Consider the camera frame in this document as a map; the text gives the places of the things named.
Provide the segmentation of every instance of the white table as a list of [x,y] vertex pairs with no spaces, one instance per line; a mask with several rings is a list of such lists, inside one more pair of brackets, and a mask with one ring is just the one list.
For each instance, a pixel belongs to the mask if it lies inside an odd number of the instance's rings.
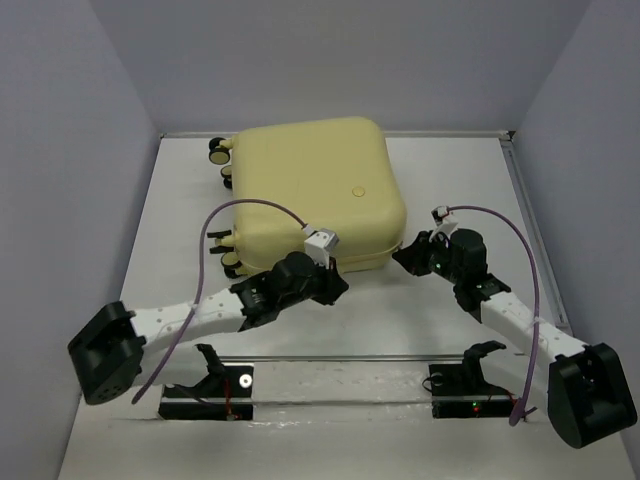
[[[524,229],[497,139],[390,138],[388,146],[409,209],[407,242],[432,227],[429,212],[441,204],[494,208]],[[122,293],[129,308],[193,296],[198,231],[231,197],[206,154],[206,139],[162,141]],[[531,305],[530,271],[515,236],[492,217],[459,217],[483,234],[491,271]],[[227,211],[212,228],[230,226]],[[461,312],[451,286],[436,277],[413,278],[389,265],[346,280],[351,289],[335,307],[307,302],[266,327],[210,338],[221,356],[262,361],[256,421],[155,420],[158,388],[136,407],[130,395],[100,407],[81,402],[60,478],[633,478],[618,435],[575,451],[541,416],[517,428],[504,419],[433,420],[420,387],[426,365],[389,360],[460,354],[499,337]],[[218,257],[209,257],[205,293],[226,285]],[[543,289],[542,314],[557,321],[550,303]],[[309,357],[324,361],[277,361]],[[194,361],[202,363],[189,346],[172,359],[185,371]]]

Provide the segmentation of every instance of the white circle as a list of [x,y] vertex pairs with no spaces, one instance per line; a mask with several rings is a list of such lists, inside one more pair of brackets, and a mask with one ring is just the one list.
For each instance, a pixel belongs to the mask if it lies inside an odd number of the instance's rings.
[[240,377],[240,386],[242,388],[249,388],[253,384],[253,377],[247,373]]

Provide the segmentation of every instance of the white floor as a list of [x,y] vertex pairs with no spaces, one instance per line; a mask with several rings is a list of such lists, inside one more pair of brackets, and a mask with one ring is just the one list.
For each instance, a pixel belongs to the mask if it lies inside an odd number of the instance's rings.
[[[392,138],[388,146],[409,209],[407,242],[432,227],[429,211],[441,204],[494,208],[524,228],[498,140]],[[122,293],[129,308],[192,298],[198,231],[231,198],[206,154],[206,139],[162,141]],[[491,217],[459,217],[483,234],[491,271],[531,305],[529,267],[515,236]],[[231,212],[214,223],[230,228]],[[209,341],[224,356],[264,359],[452,355],[498,338],[461,312],[438,278],[413,278],[389,265],[346,280],[351,289],[335,307],[301,304],[271,325]],[[218,257],[209,257],[205,293],[226,285]],[[544,292],[542,299],[543,316],[554,318]],[[179,349],[174,371],[200,362],[193,350]],[[352,404],[263,406],[249,423],[155,420],[157,389],[135,408],[126,397],[81,404],[60,478],[633,478],[618,435],[575,451],[543,417],[516,428],[504,419],[436,421],[419,385],[424,364],[331,365],[340,364],[257,364],[256,391],[269,400]]]

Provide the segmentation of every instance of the yellow object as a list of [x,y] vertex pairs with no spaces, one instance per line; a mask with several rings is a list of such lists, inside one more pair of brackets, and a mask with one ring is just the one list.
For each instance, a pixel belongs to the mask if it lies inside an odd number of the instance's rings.
[[[383,266],[404,236],[406,207],[384,135],[365,118],[245,130],[231,139],[234,198],[277,202],[315,228],[335,231],[343,271]],[[234,207],[233,245],[250,274],[270,269],[306,238],[288,215],[263,205]]]

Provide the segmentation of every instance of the robotic arm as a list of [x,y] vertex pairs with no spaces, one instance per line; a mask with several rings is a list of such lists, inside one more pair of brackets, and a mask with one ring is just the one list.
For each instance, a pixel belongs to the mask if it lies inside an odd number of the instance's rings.
[[[465,312],[530,355],[533,314],[508,285],[488,272],[482,236],[457,229],[457,220],[446,207],[432,215],[437,227],[420,232],[413,244],[394,253],[393,258],[412,275],[435,273],[451,282],[456,301]],[[491,360],[492,356],[487,356],[490,351],[504,348],[497,345],[479,355],[481,377],[511,391],[521,390],[525,363],[504,353]],[[531,399],[547,413],[558,435],[574,448],[637,422],[616,352],[604,343],[587,345],[543,319],[539,320]]]
[[[210,295],[199,305],[134,311],[120,301],[105,305],[68,346],[87,404],[113,400],[137,383],[143,356],[165,350],[191,309],[195,315],[180,343],[266,325],[280,311],[308,299],[333,305],[349,288],[330,256],[337,243],[334,232],[313,232],[305,241],[305,253],[289,253],[272,270]],[[219,367],[213,349],[204,347],[198,349],[209,370]]]

